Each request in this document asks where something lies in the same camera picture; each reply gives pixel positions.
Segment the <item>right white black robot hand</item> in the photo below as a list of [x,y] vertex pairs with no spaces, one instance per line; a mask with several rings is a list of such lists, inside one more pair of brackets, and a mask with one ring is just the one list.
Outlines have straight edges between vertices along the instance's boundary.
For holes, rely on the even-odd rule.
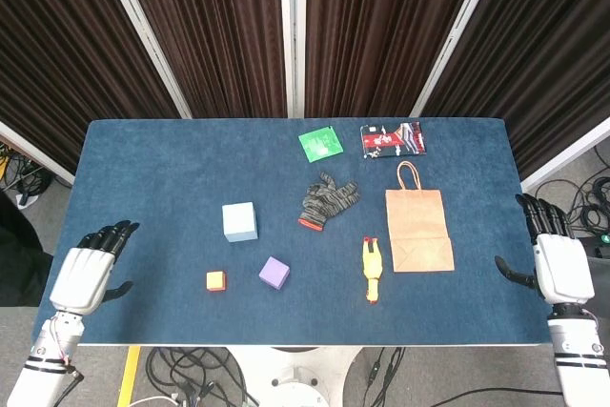
[[509,281],[535,290],[543,300],[557,304],[583,305],[595,296],[587,255],[558,206],[528,193],[518,193],[534,255],[531,275],[512,270],[500,256],[499,272]]

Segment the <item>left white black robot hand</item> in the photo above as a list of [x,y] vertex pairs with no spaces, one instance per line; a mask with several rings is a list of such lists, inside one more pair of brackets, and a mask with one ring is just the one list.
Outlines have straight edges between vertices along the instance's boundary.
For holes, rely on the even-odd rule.
[[133,286],[127,280],[109,289],[112,269],[138,222],[122,220],[85,235],[69,249],[50,294],[54,309],[74,315],[91,315],[100,304],[126,295]]

